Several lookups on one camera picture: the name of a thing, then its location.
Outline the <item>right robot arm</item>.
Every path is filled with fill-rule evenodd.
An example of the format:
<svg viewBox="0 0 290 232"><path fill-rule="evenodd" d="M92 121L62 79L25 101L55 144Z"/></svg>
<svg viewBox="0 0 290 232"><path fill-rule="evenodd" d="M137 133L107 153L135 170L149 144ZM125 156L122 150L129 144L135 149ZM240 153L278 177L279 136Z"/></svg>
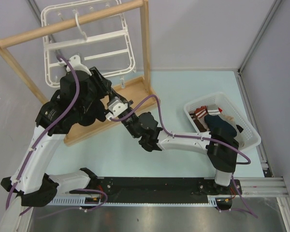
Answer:
<svg viewBox="0 0 290 232"><path fill-rule="evenodd" d="M139 139L139 145L144 150L181 150L205 154L216 170L214 190L224 194L231 188L239 143L224 128L213 128L201 133L172 133L164 128L162 121L156 121L150 112L137 116L131 103L115 92L109 95L107 108L107 119L121 122L133 138Z"/></svg>

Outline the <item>black sock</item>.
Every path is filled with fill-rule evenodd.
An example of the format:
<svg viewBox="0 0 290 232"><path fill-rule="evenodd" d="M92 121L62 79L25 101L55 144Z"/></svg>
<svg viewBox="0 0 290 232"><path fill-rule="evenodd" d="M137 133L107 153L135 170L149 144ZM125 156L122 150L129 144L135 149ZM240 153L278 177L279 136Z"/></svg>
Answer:
<svg viewBox="0 0 290 232"><path fill-rule="evenodd" d="M86 127L92 125L96 120L104 122L106 120L105 112L104 104L100 99L86 101L79 113L78 124Z"/></svg>

